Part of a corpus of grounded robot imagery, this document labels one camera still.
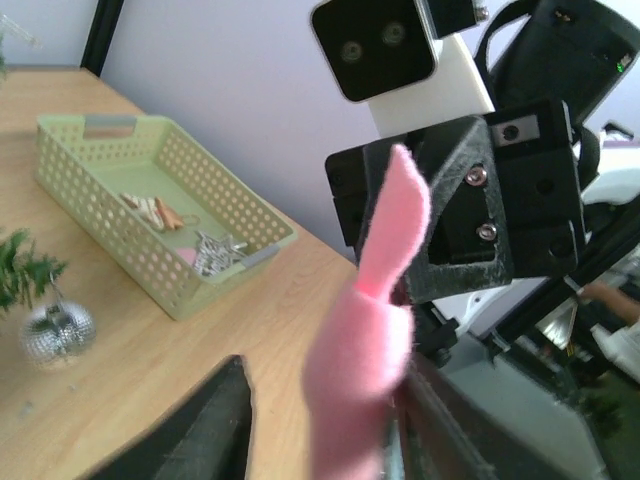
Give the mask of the silver disco ball ornament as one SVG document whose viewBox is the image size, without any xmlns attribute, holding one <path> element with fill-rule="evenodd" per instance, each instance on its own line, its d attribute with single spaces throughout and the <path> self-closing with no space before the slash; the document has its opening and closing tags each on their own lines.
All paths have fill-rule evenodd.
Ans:
<svg viewBox="0 0 640 480">
<path fill-rule="evenodd" d="M 81 305 L 60 301 L 35 308 L 25 320 L 20 344 L 40 370 L 61 370 L 78 363 L 96 338 L 91 314 Z"/>
</svg>

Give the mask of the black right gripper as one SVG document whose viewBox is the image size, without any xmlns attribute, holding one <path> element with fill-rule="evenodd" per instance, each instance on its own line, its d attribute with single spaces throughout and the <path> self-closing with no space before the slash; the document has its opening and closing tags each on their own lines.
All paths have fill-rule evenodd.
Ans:
<svg viewBox="0 0 640 480">
<path fill-rule="evenodd" d="M 542 100 L 333 153 L 346 245 L 422 304 L 564 275 L 585 245 L 567 106 Z"/>
</svg>

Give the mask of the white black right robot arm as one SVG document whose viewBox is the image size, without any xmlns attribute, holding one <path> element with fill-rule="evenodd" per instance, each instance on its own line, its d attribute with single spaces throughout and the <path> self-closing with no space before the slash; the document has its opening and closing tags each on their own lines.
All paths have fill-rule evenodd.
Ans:
<svg viewBox="0 0 640 480">
<path fill-rule="evenodd" d="M 396 297 L 417 317 L 417 349 L 443 364 L 456 342 L 435 301 L 573 271 L 586 244 L 581 193 L 598 140 L 585 119 L 639 52 L 639 30 L 597 1 L 514 1 L 478 49 L 467 1 L 332 1 L 312 26 L 351 101 L 427 85 L 416 128 L 329 155 L 345 242 L 360 251 L 394 145 L 431 192 L 431 222 Z"/>
</svg>

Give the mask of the pink felt bow ornament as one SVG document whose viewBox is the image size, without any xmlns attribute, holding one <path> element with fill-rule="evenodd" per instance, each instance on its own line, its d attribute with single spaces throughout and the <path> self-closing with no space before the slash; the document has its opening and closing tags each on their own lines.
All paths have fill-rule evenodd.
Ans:
<svg viewBox="0 0 640 480">
<path fill-rule="evenodd" d="M 377 479 L 392 395 L 404 378 L 414 318 L 391 296 L 418 253 L 430 192 L 410 152 L 396 144 L 379 192 L 357 275 L 325 318 L 306 358 L 313 479 Z"/>
</svg>

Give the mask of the small green christmas tree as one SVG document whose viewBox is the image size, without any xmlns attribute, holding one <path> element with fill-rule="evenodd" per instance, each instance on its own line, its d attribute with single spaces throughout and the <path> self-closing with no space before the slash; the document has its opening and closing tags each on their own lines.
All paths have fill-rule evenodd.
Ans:
<svg viewBox="0 0 640 480">
<path fill-rule="evenodd" d="M 2 237 L 1 318 L 18 306 L 32 308 L 67 267 L 66 261 L 39 252 L 28 229 L 19 228 Z"/>
</svg>

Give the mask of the snowman ornament brown hat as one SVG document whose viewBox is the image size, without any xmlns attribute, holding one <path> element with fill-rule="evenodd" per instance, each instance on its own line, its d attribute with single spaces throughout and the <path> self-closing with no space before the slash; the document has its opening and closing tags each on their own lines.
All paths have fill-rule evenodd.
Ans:
<svg viewBox="0 0 640 480">
<path fill-rule="evenodd" d="M 201 223 L 196 214 L 179 214 L 159 197 L 141 197 L 120 193 L 120 199 L 153 230 L 173 232 Z"/>
</svg>

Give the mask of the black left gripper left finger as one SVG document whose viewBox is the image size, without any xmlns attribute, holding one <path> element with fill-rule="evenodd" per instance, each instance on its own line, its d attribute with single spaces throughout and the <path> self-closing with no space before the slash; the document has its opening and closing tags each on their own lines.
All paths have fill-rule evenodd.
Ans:
<svg viewBox="0 0 640 480">
<path fill-rule="evenodd" d="M 243 479 L 252 420 L 245 358 L 231 355 L 157 426 L 86 477 Z"/>
</svg>

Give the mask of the green perforated plastic basket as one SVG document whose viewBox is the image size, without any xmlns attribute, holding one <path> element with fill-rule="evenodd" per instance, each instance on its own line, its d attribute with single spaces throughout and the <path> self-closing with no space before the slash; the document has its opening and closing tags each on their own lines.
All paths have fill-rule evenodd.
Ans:
<svg viewBox="0 0 640 480">
<path fill-rule="evenodd" d="M 42 188 L 176 320 L 295 237 L 268 202 L 162 116 L 43 115 Z"/>
</svg>

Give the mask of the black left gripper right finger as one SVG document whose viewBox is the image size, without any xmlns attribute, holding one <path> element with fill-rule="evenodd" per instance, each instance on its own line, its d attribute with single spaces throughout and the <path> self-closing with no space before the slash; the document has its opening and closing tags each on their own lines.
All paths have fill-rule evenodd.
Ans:
<svg viewBox="0 0 640 480">
<path fill-rule="evenodd" d="M 586 419 L 505 362 L 443 373 L 414 354 L 395 397 L 387 479 L 607 479 Z"/>
</svg>

